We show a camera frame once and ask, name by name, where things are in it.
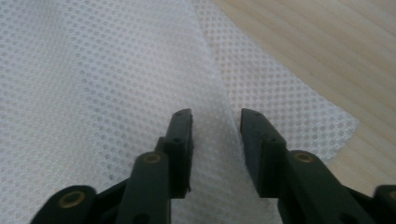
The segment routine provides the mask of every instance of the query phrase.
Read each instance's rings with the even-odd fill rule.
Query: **dotted pattern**
[[[192,192],[173,223],[277,223],[244,166],[240,109],[325,160],[357,125],[211,1],[6,1],[0,25],[1,223],[28,223],[70,185],[127,178],[187,107]]]

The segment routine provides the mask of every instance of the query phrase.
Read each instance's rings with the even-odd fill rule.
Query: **wooden table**
[[[371,195],[396,184],[396,1],[215,0],[242,30],[361,124],[329,164]]]

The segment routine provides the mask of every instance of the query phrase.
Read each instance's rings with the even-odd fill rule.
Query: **white fabric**
[[[324,160],[358,124],[208,0],[4,1],[0,24],[1,223],[28,223],[65,187],[127,178],[183,108],[192,192],[173,223],[276,223],[244,164],[241,108]]]

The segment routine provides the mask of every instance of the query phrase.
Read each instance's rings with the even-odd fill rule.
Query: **non-woven fabric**
[[[1,223],[29,223],[68,186],[127,178],[183,108],[192,192],[172,222],[277,223],[244,164],[241,108],[325,161],[358,125],[209,0],[4,1],[0,25]]]

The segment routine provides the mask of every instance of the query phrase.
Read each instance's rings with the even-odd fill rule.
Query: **black plastic part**
[[[97,215],[98,224],[114,223],[127,182],[128,179],[96,196],[92,212]]]
[[[286,141],[259,112],[242,109],[241,134],[247,169],[262,198],[279,196]]]
[[[396,186],[379,186],[375,190],[373,201],[378,223],[396,223]]]
[[[374,198],[342,186],[315,155],[288,152],[259,112],[242,110],[241,133],[256,190],[261,197],[279,198],[283,223],[396,223],[396,186],[378,187]]]
[[[171,198],[182,199],[191,190],[190,175],[192,163],[192,114],[190,109],[176,112],[168,127],[165,138],[159,139],[157,151],[169,157]]]
[[[315,155],[305,151],[289,152],[285,178],[291,192],[282,192],[279,201],[294,195],[297,209],[304,213],[304,223],[375,223]],[[294,209],[293,204],[279,206],[282,219]]]
[[[116,224],[169,224],[169,161],[162,152],[139,156],[128,180]]]
[[[95,190],[89,186],[73,186],[54,194],[39,210],[32,224],[91,223]]]

